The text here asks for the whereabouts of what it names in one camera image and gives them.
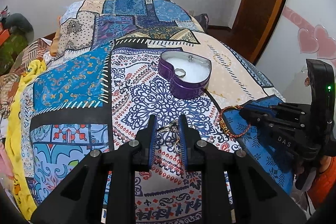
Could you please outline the right hand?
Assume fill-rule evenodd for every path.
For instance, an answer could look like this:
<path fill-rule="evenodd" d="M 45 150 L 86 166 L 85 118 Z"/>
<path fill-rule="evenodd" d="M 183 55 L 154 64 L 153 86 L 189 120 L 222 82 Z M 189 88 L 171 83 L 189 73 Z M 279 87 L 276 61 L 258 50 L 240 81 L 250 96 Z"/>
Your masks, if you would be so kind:
<path fill-rule="evenodd" d="M 330 156 L 323 156 L 320 161 L 320 172 L 324 172 L 326 169 L 328 169 L 331 162 Z"/>

